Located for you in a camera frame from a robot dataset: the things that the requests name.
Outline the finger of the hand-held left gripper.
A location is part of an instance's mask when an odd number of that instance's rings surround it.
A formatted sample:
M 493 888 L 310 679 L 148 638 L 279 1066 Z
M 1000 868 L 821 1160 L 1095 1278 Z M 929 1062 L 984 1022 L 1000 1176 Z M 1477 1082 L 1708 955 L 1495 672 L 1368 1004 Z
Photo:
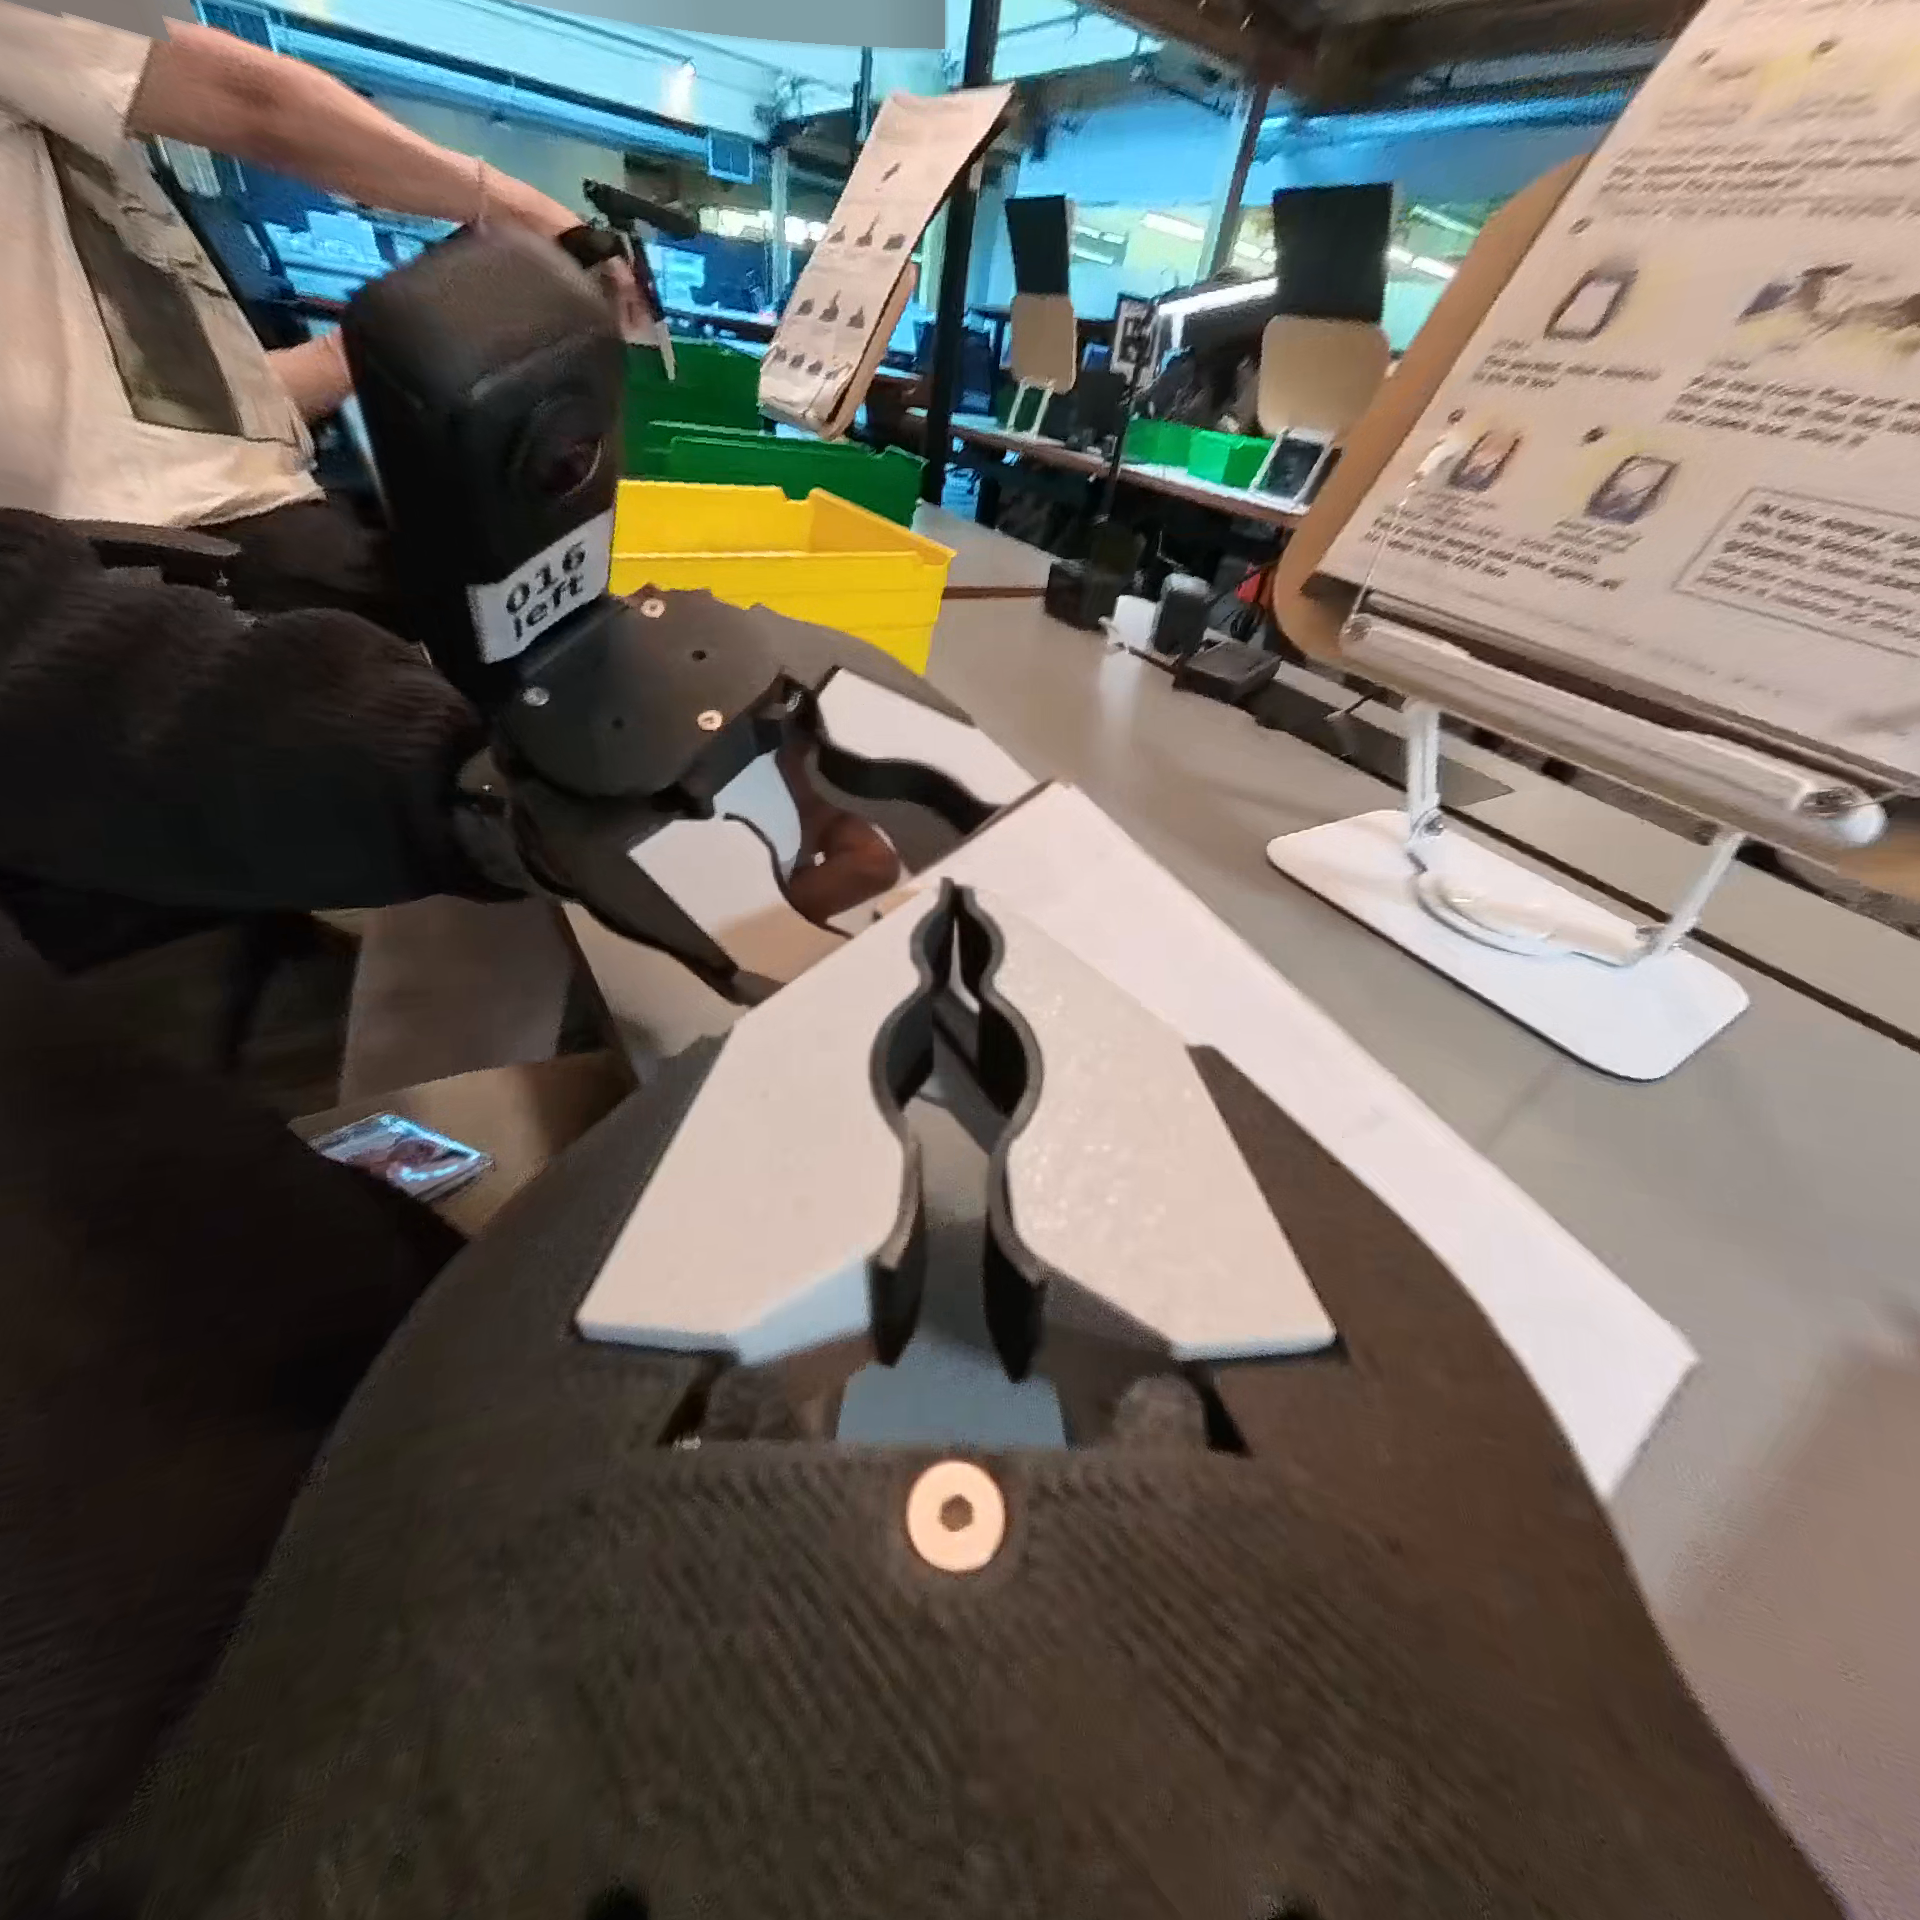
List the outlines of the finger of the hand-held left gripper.
M 854 672 L 812 698 L 818 779 L 857 809 L 911 809 L 943 834 L 974 834 L 1040 788 L 975 722 Z
M 628 848 L 628 863 L 733 970 L 801 975 L 801 914 L 777 852 L 738 818 L 673 820 Z

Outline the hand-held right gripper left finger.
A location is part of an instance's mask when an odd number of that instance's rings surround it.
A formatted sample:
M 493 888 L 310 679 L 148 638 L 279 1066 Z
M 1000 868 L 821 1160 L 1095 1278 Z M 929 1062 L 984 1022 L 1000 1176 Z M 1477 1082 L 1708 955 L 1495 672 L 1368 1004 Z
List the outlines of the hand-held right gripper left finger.
M 730 1026 L 575 1311 L 582 1339 L 742 1368 L 868 1342 L 897 1362 L 926 1286 L 904 1108 L 959 895 L 911 895 Z

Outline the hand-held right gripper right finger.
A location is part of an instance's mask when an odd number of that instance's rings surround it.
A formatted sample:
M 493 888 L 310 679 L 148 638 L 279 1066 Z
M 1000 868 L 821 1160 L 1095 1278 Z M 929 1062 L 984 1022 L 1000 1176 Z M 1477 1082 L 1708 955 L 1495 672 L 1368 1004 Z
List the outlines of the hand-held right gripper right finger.
M 1010 1378 L 1074 1342 L 1184 1366 L 1326 1353 L 1313 1291 L 1185 1041 L 1004 898 L 950 889 L 988 1148 L 983 1308 Z

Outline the person's left forearm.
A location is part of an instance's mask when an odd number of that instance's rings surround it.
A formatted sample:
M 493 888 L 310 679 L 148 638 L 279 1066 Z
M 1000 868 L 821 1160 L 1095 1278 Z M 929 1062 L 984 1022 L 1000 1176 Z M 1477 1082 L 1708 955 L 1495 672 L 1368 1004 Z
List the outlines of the person's left forearm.
M 487 729 L 364 618 L 252 618 L 2 516 L 2 867 L 201 911 L 524 896 Z

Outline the another person's forearm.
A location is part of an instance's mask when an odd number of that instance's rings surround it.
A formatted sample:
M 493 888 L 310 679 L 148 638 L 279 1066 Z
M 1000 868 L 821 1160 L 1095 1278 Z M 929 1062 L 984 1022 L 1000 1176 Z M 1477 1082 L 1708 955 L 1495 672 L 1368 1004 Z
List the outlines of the another person's forearm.
M 328 74 L 193 23 L 150 44 L 132 138 L 168 138 L 357 204 L 554 240 L 582 218 L 485 160 L 447 151 Z
M 305 425 L 336 417 L 351 399 L 351 369 L 340 327 L 273 347 L 268 361 Z

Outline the grey desk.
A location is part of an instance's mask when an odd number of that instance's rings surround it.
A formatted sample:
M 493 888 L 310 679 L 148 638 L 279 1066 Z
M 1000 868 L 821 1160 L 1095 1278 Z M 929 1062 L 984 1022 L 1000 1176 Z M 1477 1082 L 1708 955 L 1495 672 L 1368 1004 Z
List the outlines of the grey desk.
M 1702 944 L 1749 1007 L 1662 1084 L 1572 1064 L 1264 863 L 1380 782 L 1040 610 L 1044 561 L 952 552 L 929 678 L 1079 785 L 1511 1178 L 1696 1369 L 1614 1516 L 1669 1647 L 1854 1915 L 1914 1915 L 1914 944 L 1752 871 Z

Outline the person's left hand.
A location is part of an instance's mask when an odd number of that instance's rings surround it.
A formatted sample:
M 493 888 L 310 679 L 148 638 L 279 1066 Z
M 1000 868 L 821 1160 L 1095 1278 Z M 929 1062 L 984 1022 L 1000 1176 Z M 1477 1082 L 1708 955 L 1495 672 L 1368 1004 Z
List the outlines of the person's left hand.
M 812 782 L 808 747 L 781 746 L 777 768 L 799 820 L 799 851 L 784 884 L 788 904 L 825 927 L 893 891 L 903 876 L 897 851 L 880 827 L 837 808 Z

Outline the small black box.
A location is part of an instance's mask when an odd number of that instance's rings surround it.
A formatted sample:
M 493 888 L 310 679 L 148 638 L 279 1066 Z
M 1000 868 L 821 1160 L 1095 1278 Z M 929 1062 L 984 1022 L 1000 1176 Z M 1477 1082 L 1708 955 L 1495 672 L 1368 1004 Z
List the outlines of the small black box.
M 1138 528 L 1096 519 L 1084 552 L 1056 558 L 1042 593 L 1044 614 L 1080 634 L 1096 632 L 1118 601 L 1135 590 L 1144 539 Z

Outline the yellow plastic bin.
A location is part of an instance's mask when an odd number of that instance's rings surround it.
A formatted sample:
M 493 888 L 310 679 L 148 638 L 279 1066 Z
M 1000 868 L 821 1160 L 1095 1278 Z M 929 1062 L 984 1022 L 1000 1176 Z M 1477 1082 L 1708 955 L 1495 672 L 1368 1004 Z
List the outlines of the yellow plastic bin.
M 880 648 L 924 674 L 952 552 L 814 489 L 624 481 L 615 499 L 615 593 L 705 590 Z

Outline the black handheld device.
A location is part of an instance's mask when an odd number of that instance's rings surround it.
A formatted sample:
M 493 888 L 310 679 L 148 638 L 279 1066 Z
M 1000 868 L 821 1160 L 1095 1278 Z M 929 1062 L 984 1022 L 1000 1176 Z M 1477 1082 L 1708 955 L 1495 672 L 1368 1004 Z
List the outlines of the black handheld device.
M 582 180 L 582 194 L 591 220 L 565 230 L 558 248 L 608 295 L 624 344 L 655 352 L 665 382 L 673 382 L 677 352 L 647 246 L 698 238 L 698 218 L 589 178 Z

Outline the green plastic bin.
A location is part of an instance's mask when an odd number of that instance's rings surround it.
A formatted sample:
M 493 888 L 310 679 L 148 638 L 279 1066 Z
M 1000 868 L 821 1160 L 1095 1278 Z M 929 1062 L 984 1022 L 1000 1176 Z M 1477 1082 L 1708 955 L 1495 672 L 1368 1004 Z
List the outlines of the green plastic bin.
M 725 344 L 671 354 L 625 347 L 624 475 L 703 487 L 773 487 L 788 499 L 839 496 L 906 527 L 926 464 L 903 449 L 780 435 L 759 411 L 759 358 Z

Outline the tan cardboard box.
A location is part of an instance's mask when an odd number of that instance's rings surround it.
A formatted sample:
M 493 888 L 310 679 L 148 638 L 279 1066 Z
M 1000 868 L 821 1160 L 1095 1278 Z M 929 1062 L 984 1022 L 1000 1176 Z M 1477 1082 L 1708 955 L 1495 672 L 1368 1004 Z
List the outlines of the tan cardboard box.
M 351 919 L 357 963 L 338 1097 L 293 1121 L 303 1140 L 394 1114 L 489 1154 L 432 1201 L 473 1238 L 636 1076 L 562 913 L 436 896 Z

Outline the small photo card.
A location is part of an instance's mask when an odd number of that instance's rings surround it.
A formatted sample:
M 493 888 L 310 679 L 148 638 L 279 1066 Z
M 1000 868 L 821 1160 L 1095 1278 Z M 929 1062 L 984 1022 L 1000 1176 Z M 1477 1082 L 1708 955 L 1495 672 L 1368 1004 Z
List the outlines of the small photo card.
M 392 1112 L 328 1127 L 305 1143 L 415 1201 L 439 1202 L 493 1170 L 493 1156 Z

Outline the tan board document stand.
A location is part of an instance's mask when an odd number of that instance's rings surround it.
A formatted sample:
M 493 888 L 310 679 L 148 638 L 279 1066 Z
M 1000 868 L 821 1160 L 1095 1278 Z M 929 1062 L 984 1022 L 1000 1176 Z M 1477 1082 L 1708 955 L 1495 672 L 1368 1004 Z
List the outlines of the tan board document stand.
M 1014 91 L 997 83 L 886 96 L 759 361 L 764 418 L 818 442 L 846 438 L 917 294 L 917 246 Z

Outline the white document stand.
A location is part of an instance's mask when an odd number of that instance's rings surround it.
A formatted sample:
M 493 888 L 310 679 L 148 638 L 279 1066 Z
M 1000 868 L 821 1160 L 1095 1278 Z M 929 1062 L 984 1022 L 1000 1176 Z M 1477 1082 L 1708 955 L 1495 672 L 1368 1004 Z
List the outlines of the white document stand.
M 1461 640 L 1370 596 L 1367 586 L 1318 572 L 1585 164 L 1570 163 L 1537 180 L 1492 220 L 1286 547 L 1273 582 L 1282 634 L 1310 657 L 1400 698 L 1404 772 L 1397 811 L 1286 834 L 1266 855 L 1284 876 L 1576 1062 L 1626 1082 L 1656 1082 L 1746 1007 L 1728 976 L 1686 951 L 1737 855 L 1759 847 L 1841 871 L 1889 865 L 1893 888 L 1911 891 L 1914 782 L 1895 785 L 1797 740 Z M 1677 906 L 1653 927 L 1633 927 L 1455 839 L 1437 782 L 1449 718 L 1708 825 L 1710 847 Z

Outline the person's black sweater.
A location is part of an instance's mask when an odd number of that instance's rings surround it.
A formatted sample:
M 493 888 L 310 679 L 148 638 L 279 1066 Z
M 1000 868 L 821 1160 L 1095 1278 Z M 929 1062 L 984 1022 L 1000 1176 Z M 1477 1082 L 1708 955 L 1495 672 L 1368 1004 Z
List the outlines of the person's black sweater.
M 134 1046 L 5 924 L 5 1915 L 52 1914 L 462 1248 L 432 1208 Z

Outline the printed instruction sheet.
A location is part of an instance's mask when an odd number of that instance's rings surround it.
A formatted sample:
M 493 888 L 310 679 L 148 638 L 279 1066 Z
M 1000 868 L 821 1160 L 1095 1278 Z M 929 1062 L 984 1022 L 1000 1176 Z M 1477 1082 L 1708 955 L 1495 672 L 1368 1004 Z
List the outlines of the printed instruction sheet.
M 1318 569 L 1913 785 L 1914 6 L 1702 7 Z

